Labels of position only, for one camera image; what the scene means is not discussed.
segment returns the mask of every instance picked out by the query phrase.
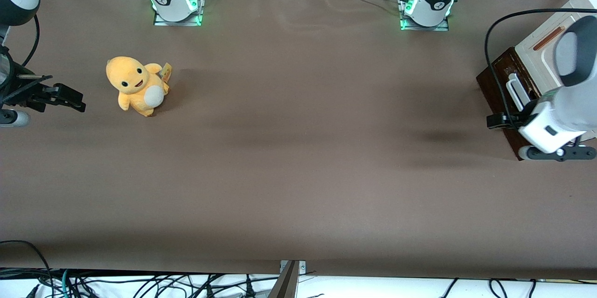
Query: table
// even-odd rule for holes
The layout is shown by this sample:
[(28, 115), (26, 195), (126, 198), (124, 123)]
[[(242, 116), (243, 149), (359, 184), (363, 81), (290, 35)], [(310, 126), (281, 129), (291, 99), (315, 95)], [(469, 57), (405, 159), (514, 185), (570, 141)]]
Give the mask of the table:
[[(566, 1), (459, 0), (428, 33), (391, 0), (207, 0), (197, 28), (152, 26), (147, 0), (42, 0), (28, 68), (87, 111), (0, 132), (0, 238), (56, 268), (597, 278), (595, 162), (518, 162), (475, 82), (494, 20)], [(547, 17), (503, 23), (492, 55)], [(16, 60), (33, 31), (9, 34)], [(118, 55), (172, 64), (153, 118), (119, 109)]]

